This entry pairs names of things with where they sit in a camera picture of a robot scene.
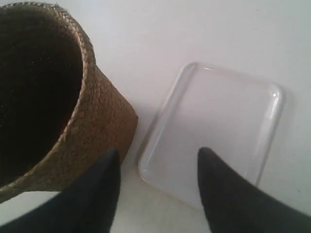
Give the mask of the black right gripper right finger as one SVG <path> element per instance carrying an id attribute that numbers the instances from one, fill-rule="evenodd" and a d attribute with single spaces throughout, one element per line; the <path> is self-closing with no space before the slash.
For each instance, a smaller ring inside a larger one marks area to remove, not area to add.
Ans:
<path id="1" fill-rule="evenodd" d="M 311 217 L 259 190 L 207 147 L 197 154 L 197 181 L 213 233 L 309 233 Z"/>

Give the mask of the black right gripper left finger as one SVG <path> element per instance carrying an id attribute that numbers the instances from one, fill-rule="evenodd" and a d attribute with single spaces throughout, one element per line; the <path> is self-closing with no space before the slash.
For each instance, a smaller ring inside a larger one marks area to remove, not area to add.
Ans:
<path id="1" fill-rule="evenodd" d="M 120 156 L 110 149 L 72 185 L 1 226 L 2 233 L 108 233 L 121 188 Z"/>

